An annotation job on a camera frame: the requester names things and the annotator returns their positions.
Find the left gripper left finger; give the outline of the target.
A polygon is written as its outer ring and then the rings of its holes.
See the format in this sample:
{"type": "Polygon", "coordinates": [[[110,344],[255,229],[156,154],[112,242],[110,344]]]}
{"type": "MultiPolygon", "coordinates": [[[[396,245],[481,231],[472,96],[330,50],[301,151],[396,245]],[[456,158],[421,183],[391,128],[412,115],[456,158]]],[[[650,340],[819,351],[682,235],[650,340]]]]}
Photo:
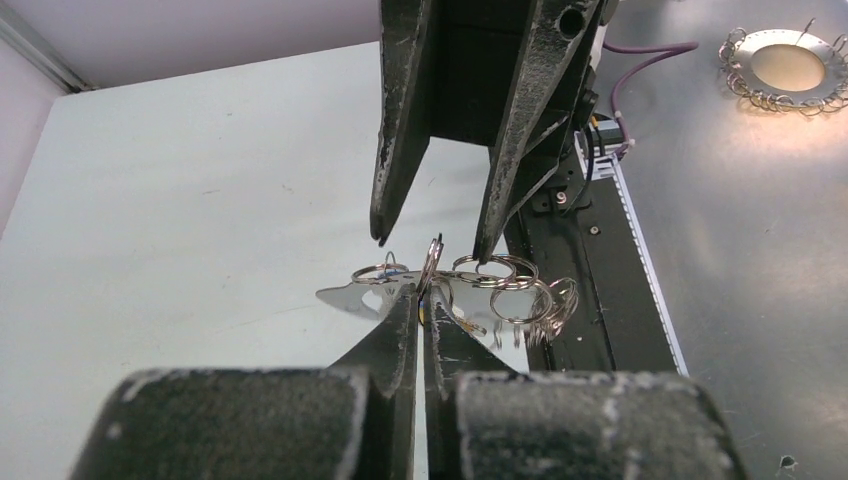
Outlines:
{"type": "Polygon", "coordinates": [[[171,368],[108,397],[75,479],[409,479],[418,294],[324,368],[171,368]]]}

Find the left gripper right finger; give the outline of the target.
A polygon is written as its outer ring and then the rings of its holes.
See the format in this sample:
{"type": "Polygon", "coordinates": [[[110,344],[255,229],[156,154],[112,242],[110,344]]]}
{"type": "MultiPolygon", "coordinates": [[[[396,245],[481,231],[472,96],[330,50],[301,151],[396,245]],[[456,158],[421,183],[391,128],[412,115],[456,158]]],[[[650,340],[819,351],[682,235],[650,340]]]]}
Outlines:
{"type": "Polygon", "coordinates": [[[422,301],[433,479],[743,479],[707,391],[669,372],[511,369],[422,301]]]}

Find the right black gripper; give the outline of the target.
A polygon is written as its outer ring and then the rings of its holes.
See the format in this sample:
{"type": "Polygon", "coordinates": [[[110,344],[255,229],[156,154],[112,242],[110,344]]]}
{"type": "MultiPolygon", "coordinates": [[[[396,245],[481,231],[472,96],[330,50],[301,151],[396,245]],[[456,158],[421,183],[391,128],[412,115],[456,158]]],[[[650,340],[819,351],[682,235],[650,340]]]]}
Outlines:
{"type": "Polygon", "coordinates": [[[370,234],[384,246],[435,137],[493,149],[473,258],[557,170],[597,103],[594,47],[615,1],[382,1],[381,124],[370,234]]]}

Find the metal keyring band with rings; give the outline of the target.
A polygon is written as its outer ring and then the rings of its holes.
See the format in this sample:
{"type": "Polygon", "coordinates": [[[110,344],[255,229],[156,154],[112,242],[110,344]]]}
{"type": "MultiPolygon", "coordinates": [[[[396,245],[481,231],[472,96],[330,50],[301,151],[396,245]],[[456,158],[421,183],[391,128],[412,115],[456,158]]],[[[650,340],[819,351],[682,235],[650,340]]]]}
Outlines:
{"type": "Polygon", "coordinates": [[[445,296],[446,310],[465,331],[489,340],[495,351],[504,348],[506,333],[515,349],[553,340],[576,313],[579,298],[572,278],[546,283],[534,263],[511,254],[491,258],[501,272],[486,272],[469,256],[440,270],[435,267],[439,255],[438,247],[429,249],[425,265],[430,271],[422,273],[389,252],[382,262],[354,271],[347,285],[320,289],[316,297],[337,310],[378,321],[388,313],[401,286],[417,287],[424,281],[445,296]]]}

